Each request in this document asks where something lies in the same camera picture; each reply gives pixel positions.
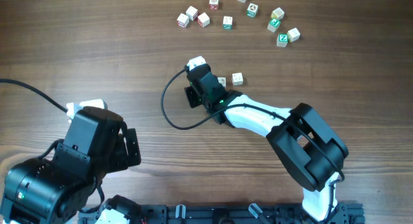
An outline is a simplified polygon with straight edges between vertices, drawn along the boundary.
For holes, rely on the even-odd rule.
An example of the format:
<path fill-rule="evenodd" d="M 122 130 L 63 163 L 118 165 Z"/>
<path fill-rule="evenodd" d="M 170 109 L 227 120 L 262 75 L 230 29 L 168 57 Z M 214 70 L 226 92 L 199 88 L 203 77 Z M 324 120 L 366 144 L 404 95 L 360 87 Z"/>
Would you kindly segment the wooden block letter Z side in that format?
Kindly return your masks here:
<path fill-rule="evenodd" d="M 189 21 L 190 19 L 186 14 L 180 14 L 177 18 L 177 24 L 182 28 L 186 28 L 189 24 Z"/>

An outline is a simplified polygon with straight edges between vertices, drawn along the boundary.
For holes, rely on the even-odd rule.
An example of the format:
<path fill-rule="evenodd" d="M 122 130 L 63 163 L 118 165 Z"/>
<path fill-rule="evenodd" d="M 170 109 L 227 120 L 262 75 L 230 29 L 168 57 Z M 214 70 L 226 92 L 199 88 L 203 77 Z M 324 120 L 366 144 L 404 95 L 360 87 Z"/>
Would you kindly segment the red number six block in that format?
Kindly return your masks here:
<path fill-rule="evenodd" d="M 227 81 L 225 77 L 219 77 L 217 80 L 224 88 L 227 86 Z"/>

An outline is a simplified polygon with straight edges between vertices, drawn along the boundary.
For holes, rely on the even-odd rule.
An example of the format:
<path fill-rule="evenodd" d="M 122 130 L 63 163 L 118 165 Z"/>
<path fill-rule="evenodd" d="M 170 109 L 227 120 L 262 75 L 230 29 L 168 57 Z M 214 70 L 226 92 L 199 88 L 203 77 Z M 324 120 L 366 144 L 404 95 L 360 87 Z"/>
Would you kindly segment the yellow edged wooden block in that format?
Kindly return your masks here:
<path fill-rule="evenodd" d="M 272 19 L 277 19 L 277 20 L 282 20 L 284 15 L 285 15 L 285 12 L 283 11 L 283 9 L 281 7 L 278 7 L 275 10 L 272 11 L 271 18 Z"/>

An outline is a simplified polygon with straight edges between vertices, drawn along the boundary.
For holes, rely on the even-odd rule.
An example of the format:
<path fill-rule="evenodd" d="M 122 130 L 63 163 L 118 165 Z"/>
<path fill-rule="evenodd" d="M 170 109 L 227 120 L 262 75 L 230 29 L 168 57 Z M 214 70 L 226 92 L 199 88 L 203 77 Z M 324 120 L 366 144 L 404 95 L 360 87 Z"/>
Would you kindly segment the yellow turtle wooden block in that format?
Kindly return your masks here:
<path fill-rule="evenodd" d="M 293 28 L 287 32 L 288 40 L 292 43 L 300 38 L 300 32 L 297 28 Z"/>

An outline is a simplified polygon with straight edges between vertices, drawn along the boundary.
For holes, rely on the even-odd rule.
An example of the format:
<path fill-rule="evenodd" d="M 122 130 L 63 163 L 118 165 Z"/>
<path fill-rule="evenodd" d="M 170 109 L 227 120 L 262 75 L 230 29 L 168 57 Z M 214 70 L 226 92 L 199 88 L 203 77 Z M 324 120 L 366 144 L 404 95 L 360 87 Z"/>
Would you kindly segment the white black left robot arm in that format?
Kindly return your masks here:
<path fill-rule="evenodd" d="M 136 130 L 109 110 L 78 111 L 64 139 L 44 154 L 13 166 L 5 177 L 1 215 L 5 223 L 66 223 L 102 193 L 103 178 L 141 163 Z"/>

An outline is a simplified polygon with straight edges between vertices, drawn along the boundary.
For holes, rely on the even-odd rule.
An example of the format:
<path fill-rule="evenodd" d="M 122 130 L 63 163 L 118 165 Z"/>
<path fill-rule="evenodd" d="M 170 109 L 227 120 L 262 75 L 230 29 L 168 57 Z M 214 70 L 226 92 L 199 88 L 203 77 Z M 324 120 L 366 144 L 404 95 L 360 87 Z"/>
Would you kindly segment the green letter wooden block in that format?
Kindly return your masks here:
<path fill-rule="evenodd" d="M 223 29 L 224 30 L 231 30 L 233 27 L 233 18 L 230 16 L 223 17 Z"/>

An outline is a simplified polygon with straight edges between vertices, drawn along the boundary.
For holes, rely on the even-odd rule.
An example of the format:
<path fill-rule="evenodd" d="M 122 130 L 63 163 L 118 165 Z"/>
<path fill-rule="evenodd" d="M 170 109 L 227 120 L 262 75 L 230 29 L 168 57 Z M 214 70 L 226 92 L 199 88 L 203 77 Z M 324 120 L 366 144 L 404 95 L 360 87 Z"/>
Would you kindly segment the wooden block animal drawing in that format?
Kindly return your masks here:
<path fill-rule="evenodd" d="M 197 22 L 199 23 L 199 25 L 201 26 L 201 27 L 206 27 L 207 25 L 209 25 L 210 24 L 210 18 L 209 18 L 209 16 L 207 15 L 207 13 L 206 12 L 204 12 L 204 13 L 202 13 L 201 15 L 199 15 L 198 17 L 197 17 Z"/>

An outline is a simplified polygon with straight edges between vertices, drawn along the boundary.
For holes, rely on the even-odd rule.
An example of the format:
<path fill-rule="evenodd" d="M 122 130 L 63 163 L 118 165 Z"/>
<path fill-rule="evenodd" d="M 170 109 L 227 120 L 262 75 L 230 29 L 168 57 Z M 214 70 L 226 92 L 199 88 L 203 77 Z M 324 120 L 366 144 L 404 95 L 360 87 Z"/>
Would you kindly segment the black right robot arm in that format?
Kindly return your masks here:
<path fill-rule="evenodd" d="M 337 205 L 336 184 L 348 148 L 308 104 L 276 108 L 227 90 L 208 64 L 184 67 L 191 107 L 203 105 L 219 124 L 252 131 L 267 139 L 290 176 L 303 187 L 303 208 L 316 221 L 327 223 Z"/>

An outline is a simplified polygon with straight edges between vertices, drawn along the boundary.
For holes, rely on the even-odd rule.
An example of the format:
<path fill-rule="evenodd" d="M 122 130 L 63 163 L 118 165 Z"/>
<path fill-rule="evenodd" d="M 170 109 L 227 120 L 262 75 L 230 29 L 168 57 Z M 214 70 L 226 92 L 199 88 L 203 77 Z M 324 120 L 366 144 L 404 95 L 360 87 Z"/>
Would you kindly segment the green letter Z block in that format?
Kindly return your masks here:
<path fill-rule="evenodd" d="M 277 37 L 276 45 L 278 47 L 286 47 L 288 44 L 288 35 L 287 34 L 279 34 Z"/>

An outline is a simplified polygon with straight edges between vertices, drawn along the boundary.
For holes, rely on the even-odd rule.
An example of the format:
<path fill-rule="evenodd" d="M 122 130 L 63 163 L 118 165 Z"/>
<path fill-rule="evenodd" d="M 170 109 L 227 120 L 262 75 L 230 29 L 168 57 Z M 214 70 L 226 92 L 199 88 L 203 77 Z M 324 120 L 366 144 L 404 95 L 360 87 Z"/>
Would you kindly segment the red edged wooden block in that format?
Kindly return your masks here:
<path fill-rule="evenodd" d="M 198 16 L 198 9 L 193 6 L 189 6 L 186 10 L 186 15 L 191 21 L 195 21 Z"/>

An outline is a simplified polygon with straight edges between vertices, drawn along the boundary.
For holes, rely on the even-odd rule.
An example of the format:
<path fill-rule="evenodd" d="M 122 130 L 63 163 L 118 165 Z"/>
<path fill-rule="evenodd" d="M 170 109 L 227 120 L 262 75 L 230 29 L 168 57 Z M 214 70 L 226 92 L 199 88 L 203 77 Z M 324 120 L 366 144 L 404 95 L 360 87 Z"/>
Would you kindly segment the red letter Q block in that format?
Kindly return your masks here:
<path fill-rule="evenodd" d="M 209 0 L 209 9 L 217 10 L 219 7 L 219 0 Z"/>

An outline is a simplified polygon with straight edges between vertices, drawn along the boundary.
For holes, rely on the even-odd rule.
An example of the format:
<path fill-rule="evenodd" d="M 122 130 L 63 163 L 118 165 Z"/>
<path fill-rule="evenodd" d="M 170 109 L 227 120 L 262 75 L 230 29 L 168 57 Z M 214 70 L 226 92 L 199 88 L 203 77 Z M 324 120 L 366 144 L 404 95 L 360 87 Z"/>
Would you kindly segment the green bordered picture block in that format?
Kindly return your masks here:
<path fill-rule="evenodd" d="M 258 11 L 258 6 L 254 3 L 250 3 L 247 8 L 247 16 L 255 17 Z"/>

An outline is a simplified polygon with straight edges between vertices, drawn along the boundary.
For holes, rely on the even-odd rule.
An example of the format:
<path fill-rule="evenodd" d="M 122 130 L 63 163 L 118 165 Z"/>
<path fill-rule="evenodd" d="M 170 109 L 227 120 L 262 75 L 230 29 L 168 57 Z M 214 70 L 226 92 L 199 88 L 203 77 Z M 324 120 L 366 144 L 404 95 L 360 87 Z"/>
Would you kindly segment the wooden block number one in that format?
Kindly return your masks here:
<path fill-rule="evenodd" d="M 232 74 L 232 84 L 234 86 L 242 85 L 243 82 L 243 74 L 241 72 Z"/>

